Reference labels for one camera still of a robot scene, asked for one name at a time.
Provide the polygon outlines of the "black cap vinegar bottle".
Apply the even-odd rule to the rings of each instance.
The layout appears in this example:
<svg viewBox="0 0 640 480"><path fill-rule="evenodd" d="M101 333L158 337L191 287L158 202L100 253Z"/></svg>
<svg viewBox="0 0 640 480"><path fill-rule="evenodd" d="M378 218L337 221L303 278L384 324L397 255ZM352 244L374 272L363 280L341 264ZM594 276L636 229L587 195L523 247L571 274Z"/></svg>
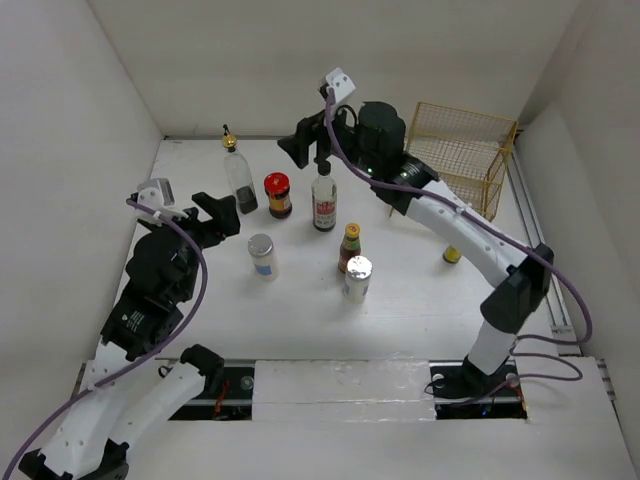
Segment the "black cap vinegar bottle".
<svg viewBox="0 0 640 480"><path fill-rule="evenodd" d="M336 225L337 185L331 176L331 164L325 160L317 166L318 176L311 186L312 223L321 231L328 232Z"/></svg>

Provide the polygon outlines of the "clear oil bottle gold spout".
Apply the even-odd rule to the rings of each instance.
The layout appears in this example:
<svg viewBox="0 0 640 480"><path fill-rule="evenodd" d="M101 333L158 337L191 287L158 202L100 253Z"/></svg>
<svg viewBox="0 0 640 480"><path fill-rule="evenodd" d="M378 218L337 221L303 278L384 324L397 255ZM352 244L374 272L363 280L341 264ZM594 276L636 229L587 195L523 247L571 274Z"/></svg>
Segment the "clear oil bottle gold spout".
<svg viewBox="0 0 640 480"><path fill-rule="evenodd" d="M258 208L253 178L246 158L240 153L236 137L227 124L223 125L222 145L227 151L224 168L230 188L237 200L242 214L248 214Z"/></svg>

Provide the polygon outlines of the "red lid chili sauce jar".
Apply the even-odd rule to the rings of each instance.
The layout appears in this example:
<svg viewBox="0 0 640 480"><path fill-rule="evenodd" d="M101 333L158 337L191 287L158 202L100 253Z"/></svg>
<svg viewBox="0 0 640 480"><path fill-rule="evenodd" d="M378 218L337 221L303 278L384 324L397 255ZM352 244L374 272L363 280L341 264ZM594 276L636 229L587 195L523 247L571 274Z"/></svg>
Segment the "red lid chili sauce jar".
<svg viewBox="0 0 640 480"><path fill-rule="evenodd" d="M270 173L264 179L264 189L270 214L276 219L287 218L292 212L289 177L281 172Z"/></svg>

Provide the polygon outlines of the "silver lid shaker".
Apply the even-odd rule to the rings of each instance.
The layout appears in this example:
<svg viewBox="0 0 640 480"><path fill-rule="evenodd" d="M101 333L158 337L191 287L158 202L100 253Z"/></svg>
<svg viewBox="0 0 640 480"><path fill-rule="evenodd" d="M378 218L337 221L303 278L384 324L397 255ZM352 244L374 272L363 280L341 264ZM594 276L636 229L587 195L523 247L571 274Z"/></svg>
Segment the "silver lid shaker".
<svg viewBox="0 0 640 480"><path fill-rule="evenodd" d="M264 233L253 235L248 240L247 250L257 275L265 281L275 280L279 270L271 237Z"/></svg>
<svg viewBox="0 0 640 480"><path fill-rule="evenodd" d="M352 257L346 265L343 294L353 303L362 303L367 295L373 265L362 255Z"/></svg>

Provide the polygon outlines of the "yellow cap sauce bottle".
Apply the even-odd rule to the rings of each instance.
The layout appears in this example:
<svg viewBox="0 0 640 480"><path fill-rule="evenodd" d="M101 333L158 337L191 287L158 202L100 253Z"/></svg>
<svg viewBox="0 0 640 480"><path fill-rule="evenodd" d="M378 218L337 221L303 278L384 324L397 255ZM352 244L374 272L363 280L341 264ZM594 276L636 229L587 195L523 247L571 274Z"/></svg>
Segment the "yellow cap sauce bottle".
<svg viewBox="0 0 640 480"><path fill-rule="evenodd" d="M339 249L339 270L345 272L348 261L355 256L359 256L360 253L360 226L357 223L348 223L345 226L343 240Z"/></svg>

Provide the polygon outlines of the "small yellow oil bottle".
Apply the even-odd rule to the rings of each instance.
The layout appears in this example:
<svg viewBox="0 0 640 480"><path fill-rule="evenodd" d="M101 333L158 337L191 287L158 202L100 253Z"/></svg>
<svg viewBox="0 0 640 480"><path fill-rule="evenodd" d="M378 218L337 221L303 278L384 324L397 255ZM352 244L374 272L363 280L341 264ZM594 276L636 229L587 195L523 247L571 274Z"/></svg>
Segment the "small yellow oil bottle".
<svg viewBox="0 0 640 480"><path fill-rule="evenodd" d="M462 258L462 254L453 246L449 245L443 252L443 259L450 264L457 264Z"/></svg>

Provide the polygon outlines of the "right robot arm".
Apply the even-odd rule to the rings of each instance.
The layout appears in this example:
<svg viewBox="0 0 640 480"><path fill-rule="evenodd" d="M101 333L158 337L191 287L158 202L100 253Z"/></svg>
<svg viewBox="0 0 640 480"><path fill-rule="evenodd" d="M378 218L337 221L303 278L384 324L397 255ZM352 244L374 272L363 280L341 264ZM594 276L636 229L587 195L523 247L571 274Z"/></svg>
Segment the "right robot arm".
<svg viewBox="0 0 640 480"><path fill-rule="evenodd" d="M491 394L506 379L506 362L517 335L549 290L553 251L538 245L531 254L460 200L438 173L409 154L406 124L391 105L348 105L300 120L279 147L296 166L316 164L331 155L363 173L371 190L401 215L429 228L457 248L492 286L482 302L483 322L462 364L434 378L434 396L458 400Z"/></svg>

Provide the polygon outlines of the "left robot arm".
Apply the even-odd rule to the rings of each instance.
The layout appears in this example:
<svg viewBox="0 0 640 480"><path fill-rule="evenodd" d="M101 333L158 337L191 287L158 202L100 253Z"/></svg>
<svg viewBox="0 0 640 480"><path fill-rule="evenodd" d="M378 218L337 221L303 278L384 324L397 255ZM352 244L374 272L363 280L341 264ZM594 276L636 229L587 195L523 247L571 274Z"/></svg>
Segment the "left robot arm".
<svg viewBox="0 0 640 480"><path fill-rule="evenodd" d="M194 207L172 210L140 190L128 205L146 214L148 229L126 265L129 277L101 332L76 396L51 419L62 417L41 449L23 445L12 460L30 479L123 479L129 459L145 436L169 420L189 400L212 396L224 385L224 360L196 344L187 348L163 379L133 407L134 369L158 355L190 323L201 305L208 269L203 256L240 231L233 196L193 195Z"/></svg>

